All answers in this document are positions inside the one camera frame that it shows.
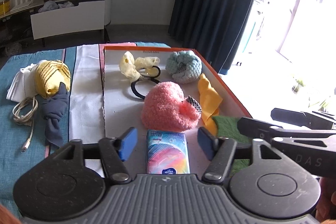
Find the person's right hand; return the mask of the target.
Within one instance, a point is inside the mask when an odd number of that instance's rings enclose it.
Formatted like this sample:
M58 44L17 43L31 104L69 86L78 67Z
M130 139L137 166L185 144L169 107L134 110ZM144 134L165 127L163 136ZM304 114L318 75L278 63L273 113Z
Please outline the person's right hand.
M315 218L320 223L335 224L335 179L320 178L321 196L316 206Z

